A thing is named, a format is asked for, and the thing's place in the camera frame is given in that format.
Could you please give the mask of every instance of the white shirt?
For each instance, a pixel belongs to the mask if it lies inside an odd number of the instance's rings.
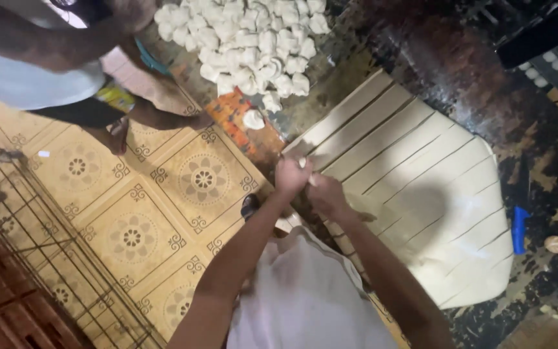
[[[0,5],[44,28],[71,27],[41,0],[0,0]],[[105,83],[98,60],[53,73],[0,56],[0,100],[20,110],[71,104],[93,96]]]
[[[352,263],[305,227],[272,238],[239,296],[228,349],[397,348]]]

